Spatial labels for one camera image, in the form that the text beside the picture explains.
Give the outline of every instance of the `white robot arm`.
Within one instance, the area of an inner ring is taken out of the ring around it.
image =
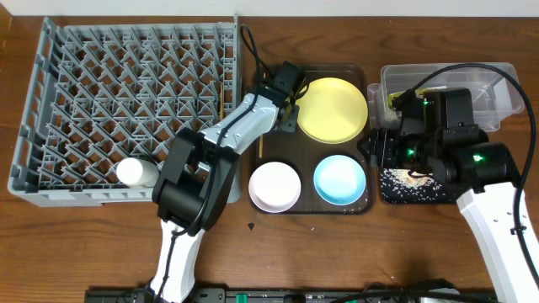
[[[511,182],[485,186],[485,192],[473,189],[457,201],[461,214],[478,241],[488,274],[500,302],[539,302],[539,290],[520,250],[513,222],[515,187]],[[533,258],[539,264],[539,243],[531,226],[524,193],[520,197],[520,216],[526,226],[524,238]]]
[[[215,126],[198,134],[185,129],[176,137],[152,193],[152,200],[159,205],[157,214],[163,219],[163,245],[150,287],[163,301],[182,302],[192,290],[195,260],[204,230],[215,224],[227,202],[241,196],[241,169],[237,167],[240,155],[254,140],[273,130],[276,122],[296,124],[294,119],[299,109],[295,108],[294,97],[304,80],[302,69],[285,61],[272,83],[260,84],[262,91],[254,105],[255,94],[248,93]],[[225,128],[227,133],[216,148]],[[210,175],[213,169],[216,170],[213,184],[211,178],[199,177],[200,172]],[[203,206],[209,187],[210,198]],[[181,233],[190,237],[178,236]]]

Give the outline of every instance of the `white wall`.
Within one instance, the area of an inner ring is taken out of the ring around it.
[[[12,15],[539,17],[539,0],[0,0]]]

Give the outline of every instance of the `white cup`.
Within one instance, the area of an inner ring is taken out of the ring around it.
[[[118,163],[116,176],[130,188],[152,188],[159,177],[159,170],[151,162],[129,157]]]

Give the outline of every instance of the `blue bowl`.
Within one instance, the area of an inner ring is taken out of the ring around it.
[[[366,176],[361,165],[351,157],[330,156],[314,170],[314,188],[322,199],[333,205],[349,205],[365,191]]]

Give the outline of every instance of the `yellow plate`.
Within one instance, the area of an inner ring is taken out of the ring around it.
[[[338,78],[322,78],[309,84],[297,122],[316,141],[328,144],[354,139],[365,127],[368,108],[354,85]]]

